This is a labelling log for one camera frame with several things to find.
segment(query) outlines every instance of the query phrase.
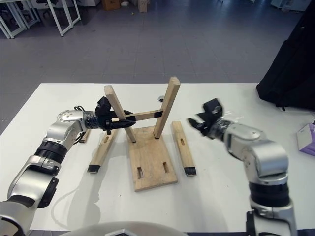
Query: table surface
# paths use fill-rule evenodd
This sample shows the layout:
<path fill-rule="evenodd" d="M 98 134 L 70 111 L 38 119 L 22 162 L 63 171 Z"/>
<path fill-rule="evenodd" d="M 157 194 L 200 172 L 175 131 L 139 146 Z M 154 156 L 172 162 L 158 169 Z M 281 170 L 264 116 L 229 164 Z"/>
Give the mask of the table surface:
<path fill-rule="evenodd" d="M 0 201 L 6 200 L 11 180 L 34 154 L 50 124 L 63 110 L 81 105 L 94 110 L 105 84 L 41 84 L 0 136 Z M 158 97 L 167 84 L 113 84 L 125 110 L 159 109 Z M 223 143 L 199 135 L 186 118 L 218 97 L 229 118 L 264 130 L 288 153 L 290 196 L 297 227 L 315 228 L 315 158 L 297 149 L 295 133 L 313 121 L 308 111 L 282 112 L 258 98 L 255 84 L 181 84 L 163 137 L 178 183 L 134 192 L 126 134 L 120 130 L 98 174 L 87 173 L 103 131 L 92 130 L 86 144 L 75 145 L 58 174 L 60 180 L 51 204 L 39 209 L 31 226 L 39 230 L 74 230 L 110 221 L 149 221 L 183 232 L 244 232 L 250 210 L 248 181 L 243 164 L 227 154 Z M 171 135 L 171 121 L 183 124 L 195 161 L 197 176 L 187 177 Z M 134 127 L 155 124 L 139 121 Z"/>

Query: wooden plank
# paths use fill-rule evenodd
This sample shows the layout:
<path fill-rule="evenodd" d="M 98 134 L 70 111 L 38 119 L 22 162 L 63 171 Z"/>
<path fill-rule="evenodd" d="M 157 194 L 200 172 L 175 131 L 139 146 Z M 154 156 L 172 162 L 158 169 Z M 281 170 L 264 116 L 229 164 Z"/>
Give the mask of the wooden plank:
<path fill-rule="evenodd" d="M 164 96 L 164 100 L 161 106 L 163 114 L 162 117 L 157 119 L 156 125 L 154 127 L 154 136 L 156 139 L 160 138 L 162 134 L 163 128 L 167 121 L 168 115 L 171 112 L 171 108 L 173 106 L 180 85 L 181 83 L 179 82 L 177 77 L 171 77 L 171 79 L 169 80 L 166 94 Z"/>
<path fill-rule="evenodd" d="M 88 130 L 85 132 L 85 134 L 83 135 L 82 139 L 80 139 L 79 143 L 82 143 L 82 144 L 86 143 L 87 140 L 88 140 L 88 137 L 89 137 L 89 135 L 90 135 L 90 132 L 91 132 L 91 130 L 88 129 Z"/>
<path fill-rule="evenodd" d="M 144 120 L 144 119 L 158 118 L 162 116 L 162 113 L 163 113 L 162 110 L 134 113 L 134 114 L 126 115 L 126 119 L 139 121 L 139 120 Z"/>
<path fill-rule="evenodd" d="M 97 173 L 99 168 L 103 165 L 106 155 L 114 142 L 118 133 L 118 129 L 113 129 L 112 134 L 108 135 L 105 133 L 104 137 L 102 138 L 96 153 L 94 154 L 88 168 L 88 172 Z"/>
<path fill-rule="evenodd" d="M 187 176 L 194 176 L 197 174 L 196 168 L 191 156 L 191 152 L 188 146 L 186 135 L 182 127 L 182 123 L 180 121 L 173 121 L 172 128 L 173 136 L 177 143 L 185 174 Z"/>
<path fill-rule="evenodd" d="M 138 9 L 140 13 L 148 11 L 148 0 L 138 0 Z"/>
<path fill-rule="evenodd" d="M 135 191 L 177 182 L 163 137 L 155 139 L 153 129 L 154 126 L 134 129 L 137 142 L 128 141 Z"/>
<path fill-rule="evenodd" d="M 124 110 L 115 94 L 115 91 L 113 89 L 113 87 L 111 85 L 106 85 L 105 88 L 104 88 L 104 91 L 105 91 L 105 94 L 106 94 L 106 97 L 110 103 L 110 105 L 112 105 L 116 115 L 117 115 L 117 118 L 118 119 L 126 119 L 125 117 L 125 113 L 124 113 Z M 125 131 L 127 133 L 127 135 L 129 136 L 130 140 L 134 143 L 136 142 L 136 136 L 132 130 L 131 127 L 128 127 L 128 128 L 125 128 Z"/>

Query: rectangular hole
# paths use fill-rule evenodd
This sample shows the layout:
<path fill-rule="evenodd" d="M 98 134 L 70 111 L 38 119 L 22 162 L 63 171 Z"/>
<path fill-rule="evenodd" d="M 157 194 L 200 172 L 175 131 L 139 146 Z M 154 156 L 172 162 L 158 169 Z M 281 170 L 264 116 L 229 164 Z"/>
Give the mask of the rectangular hole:
<path fill-rule="evenodd" d="M 103 143 L 105 144 L 105 143 L 107 143 L 107 141 L 108 141 L 108 136 L 106 136 L 106 138 L 104 139 L 104 141 L 103 141 Z"/>
<path fill-rule="evenodd" d="M 167 166 L 167 163 L 166 163 L 166 162 L 163 162 L 163 167 L 164 167 L 165 173 L 168 173 L 169 170 L 168 170 L 168 166 Z"/>
<path fill-rule="evenodd" d="M 143 172 L 142 172 L 142 169 L 141 167 L 138 167 L 138 178 L 143 178 Z"/>

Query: black connector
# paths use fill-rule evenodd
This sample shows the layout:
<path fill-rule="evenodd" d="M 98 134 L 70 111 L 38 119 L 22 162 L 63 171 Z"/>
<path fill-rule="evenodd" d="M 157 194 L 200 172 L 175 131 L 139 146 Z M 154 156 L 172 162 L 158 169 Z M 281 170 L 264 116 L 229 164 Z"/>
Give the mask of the black connector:
<path fill-rule="evenodd" d="M 67 152 L 67 149 L 61 144 L 43 141 L 36 150 L 35 156 L 49 158 L 61 164 Z"/>

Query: wooden stool leg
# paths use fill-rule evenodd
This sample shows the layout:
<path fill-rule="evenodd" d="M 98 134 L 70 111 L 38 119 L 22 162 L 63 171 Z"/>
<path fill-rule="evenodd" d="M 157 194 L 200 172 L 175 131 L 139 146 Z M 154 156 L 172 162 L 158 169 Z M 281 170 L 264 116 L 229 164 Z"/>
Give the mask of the wooden stool leg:
<path fill-rule="evenodd" d="M 126 119 L 125 117 L 125 112 L 115 94 L 115 91 L 113 89 L 113 87 L 111 85 L 106 85 L 105 88 L 105 95 L 110 103 L 110 105 L 112 105 L 118 119 Z M 127 133 L 127 135 L 129 136 L 130 140 L 135 143 L 136 140 L 136 136 L 132 130 L 131 127 L 125 128 L 125 131 Z"/>
<path fill-rule="evenodd" d="M 181 83 L 177 79 L 177 77 L 171 77 L 168 83 L 168 87 L 166 90 L 166 94 L 161 106 L 161 110 L 163 110 L 162 117 L 157 119 L 156 125 L 154 127 L 154 136 L 156 139 L 160 138 L 163 128 L 165 126 L 166 120 L 168 118 L 169 113 L 171 112 L 171 108 L 173 106 L 175 97 L 177 95 L 178 89 Z"/>

